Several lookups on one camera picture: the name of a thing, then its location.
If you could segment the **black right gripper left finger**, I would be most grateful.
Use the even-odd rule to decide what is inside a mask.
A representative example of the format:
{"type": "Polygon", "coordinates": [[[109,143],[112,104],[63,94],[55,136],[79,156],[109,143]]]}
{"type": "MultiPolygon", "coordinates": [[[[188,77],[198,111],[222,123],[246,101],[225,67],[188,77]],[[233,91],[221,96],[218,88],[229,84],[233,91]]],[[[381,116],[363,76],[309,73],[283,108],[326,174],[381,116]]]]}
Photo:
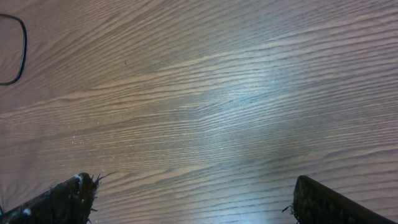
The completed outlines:
{"type": "Polygon", "coordinates": [[[99,186],[99,177],[76,174],[8,212],[1,211],[1,224],[90,223],[99,186]]]}

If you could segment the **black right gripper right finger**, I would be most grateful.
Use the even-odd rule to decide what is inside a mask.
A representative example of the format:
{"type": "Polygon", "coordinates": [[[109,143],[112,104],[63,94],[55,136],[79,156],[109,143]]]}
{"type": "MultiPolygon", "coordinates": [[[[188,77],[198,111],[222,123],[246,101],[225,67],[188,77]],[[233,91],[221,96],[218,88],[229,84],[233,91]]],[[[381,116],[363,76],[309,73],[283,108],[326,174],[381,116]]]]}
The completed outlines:
{"type": "Polygon", "coordinates": [[[299,224],[397,224],[306,175],[296,181],[292,215],[299,224]]]}

